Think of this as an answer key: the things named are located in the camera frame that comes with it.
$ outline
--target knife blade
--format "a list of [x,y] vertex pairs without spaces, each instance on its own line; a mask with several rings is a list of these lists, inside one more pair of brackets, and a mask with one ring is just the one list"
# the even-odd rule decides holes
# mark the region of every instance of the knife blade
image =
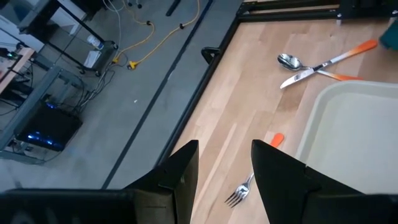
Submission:
[[335,57],[335,58],[333,58],[333,59],[331,59],[329,61],[323,62],[322,64],[320,64],[320,65],[318,65],[316,67],[309,68],[309,69],[307,69],[304,72],[300,72],[300,73],[295,74],[294,76],[292,76],[292,77],[288,78],[286,81],[284,81],[281,84],[280,88],[283,89],[283,88],[285,88],[285,87],[287,87],[287,86],[289,86],[289,85],[291,85],[293,83],[296,83],[296,82],[298,82],[300,80],[303,80],[304,78],[309,77],[310,75],[316,73],[319,69],[325,68],[326,66],[332,65],[332,64],[334,64],[336,62],[339,62],[339,61],[341,61],[343,59],[346,59],[348,57],[354,56],[356,54],[359,54],[359,53],[365,52],[367,50],[373,49],[376,46],[377,46],[377,41],[376,40],[368,40],[368,41],[362,43],[361,45],[351,49],[350,51],[348,51],[346,53],[343,53],[342,55],[339,55],[339,56],[337,56],[337,57]]

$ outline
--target yellow extension cord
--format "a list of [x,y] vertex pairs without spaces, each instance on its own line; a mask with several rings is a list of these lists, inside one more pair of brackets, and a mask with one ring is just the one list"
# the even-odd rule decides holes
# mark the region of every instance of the yellow extension cord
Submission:
[[[132,18],[134,19],[134,21],[135,21],[136,23],[138,23],[138,24],[140,24],[140,25],[147,25],[146,22],[140,22],[140,21],[138,21],[138,20],[136,19],[135,15],[134,15],[134,13],[133,13],[132,11],[130,11],[130,10],[127,8],[126,3],[124,2],[124,0],[122,0],[122,2],[123,2],[123,4],[124,4],[124,7],[126,7],[126,9],[129,11],[129,13],[131,14]],[[198,19],[199,12],[200,12],[200,0],[197,0],[197,8],[198,8],[198,10],[197,10],[197,13],[196,13],[195,17],[194,17],[191,21],[182,24],[183,27],[190,25],[192,22],[195,22],[196,19]],[[152,34],[155,32],[155,25],[154,25],[152,22],[150,22],[150,26],[152,27],[152,32],[151,32],[144,40],[142,40],[142,41],[140,41],[140,42],[138,42],[138,43],[136,43],[136,44],[134,44],[134,45],[131,45],[131,46],[129,46],[129,47],[123,49],[122,51],[120,51],[120,53],[118,53],[118,55],[113,59],[113,62],[114,62],[114,63],[117,63],[118,60],[119,60],[120,55],[121,55],[123,52],[125,52],[126,50],[132,49],[133,47],[137,47],[138,45],[145,43],[145,42],[152,36]],[[166,37],[163,38],[163,40],[160,41],[160,42],[156,45],[156,47],[155,47],[154,49],[152,49],[147,55],[145,55],[145,57],[143,57],[141,60],[136,61],[136,62],[129,62],[130,67],[131,67],[132,69],[134,69],[134,68],[136,67],[136,65],[138,65],[139,63],[141,63],[141,62],[143,62],[145,59],[147,59],[147,58],[148,58],[151,54],[153,54],[153,53],[154,53],[154,52],[155,52],[155,51],[156,51],[156,50],[157,50],[157,49],[158,49],[170,36],[171,36],[171,35],[173,35],[173,34],[174,34],[176,31],[178,31],[179,29],[180,29],[180,26],[178,26],[177,28],[175,28],[174,30],[172,30],[171,32],[169,32],[169,34],[167,34]]]

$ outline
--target gray concrete floor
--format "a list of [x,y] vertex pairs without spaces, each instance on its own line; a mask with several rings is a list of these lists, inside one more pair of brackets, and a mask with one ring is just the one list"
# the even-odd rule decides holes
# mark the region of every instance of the gray concrete floor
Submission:
[[[152,21],[156,31],[148,42],[126,52],[129,60],[141,59],[172,29],[191,20],[196,13],[196,1],[183,0],[171,17],[165,17],[171,2],[145,0],[142,9],[132,7],[137,18]],[[202,10],[207,0],[200,2]],[[113,3],[116,8],[122,6],[120,0]],[[241,0],[214,1],[108,188],[123,188],[153,168],[207,68],[200,50],[220,44],[240,3]],[[120,15],[122,49],[150,33],[149,26],[134,23],[126,10],[122,10]],[[118,18],[115,13],[100,11],[88,24],[104,39],[118,42]],[[192,27],[171,36],[135,70],[113,68],[116,73],[112,82],[90,102],[82,114],[83,126],[54,160],[41,166],[1,160],[0,165],[6,169],[3,169],[0,179],[0,190],[15,188],[15,182],[25,188],[101,188]],[[87,51],[82,52],[82,42],[86,36],[85,30],[80,30],[67,52],[85,58]],[[65,39],[54,38],[58,40],[57,44],[67,45]],[[54,60],[59,58],[59,54],[48,47],[41,54]],[[78,70],[65,57],[59,58],[57,65],[78,74]],[[92,73],[88,72],[85,76],[85,81],[95,83]]]

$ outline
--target plastic tray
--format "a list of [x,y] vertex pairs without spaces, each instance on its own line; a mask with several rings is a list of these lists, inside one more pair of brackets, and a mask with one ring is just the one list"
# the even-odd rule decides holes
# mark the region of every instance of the plastic tray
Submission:
[[398,85],[345,81],[324,89],[295,157],[362,193],[398,194]]

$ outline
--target silver fork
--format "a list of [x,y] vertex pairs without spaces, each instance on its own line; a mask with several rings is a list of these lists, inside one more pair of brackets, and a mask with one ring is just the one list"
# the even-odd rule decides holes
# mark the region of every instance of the silver fork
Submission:
[[224,203],[226,203],[228,206],[231,206],[231,208],[235,207],[237,204],[239,204],[243,199],[245,199],[249,192],[250,192],[250,182],[254,177],[254,173],[250,175],[250,177],[245,181],[245,183],[241,184],[238,188],[236,188],[235,192],[229,196]]

